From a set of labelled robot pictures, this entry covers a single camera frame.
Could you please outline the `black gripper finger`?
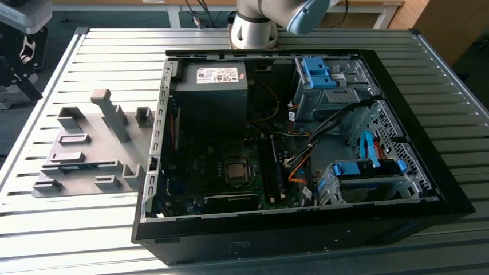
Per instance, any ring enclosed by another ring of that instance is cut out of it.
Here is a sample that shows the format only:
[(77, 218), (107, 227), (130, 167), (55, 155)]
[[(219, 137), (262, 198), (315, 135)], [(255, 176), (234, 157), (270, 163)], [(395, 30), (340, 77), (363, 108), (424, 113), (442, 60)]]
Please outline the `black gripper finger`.
[(15, 84), (21, 91), (25, 93), (31, 101), (39, 101), (43, 96), (35, 85), (30, 81), (29, 75), (25, 73), (23, 68), (14, 66), (11, 72), (11, 83)]

